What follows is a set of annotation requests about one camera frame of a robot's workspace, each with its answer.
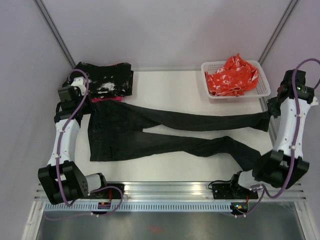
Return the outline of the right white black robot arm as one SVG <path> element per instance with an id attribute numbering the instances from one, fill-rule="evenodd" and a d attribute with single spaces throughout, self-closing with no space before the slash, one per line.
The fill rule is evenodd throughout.
<path id="1" fill-rule="evenodd" d="M 277 96 L 267 101 L 269 113 L 280 117 L 273 148 L 255 162 L 253 169 L 234 175 L 227 189 L 230 196 L 240 198 L 263 190 L 275 199 L 308 172 L 310 164 L 303 160 L 302 139 L 307 114 L 317 104 L 314 88 L 306 86 L 306 72 L 287 70 Z"/>

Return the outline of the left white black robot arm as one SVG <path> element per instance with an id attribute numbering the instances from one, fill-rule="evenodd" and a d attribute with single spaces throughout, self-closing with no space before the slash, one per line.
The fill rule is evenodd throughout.
<path id="1" fill-rule="evenodd" d="M 84 175 L 75 163 L 76 141 L 85 114 L 93 106 L 83 83 L 58 89 L 59 103 L 55 109 L 56 135 L 52 154 L 37 176 L 52 205 L 65 204 L 70 207 L 76 200 L 91 193 L 105 198 L 109 186 L 102 173 Z"/>

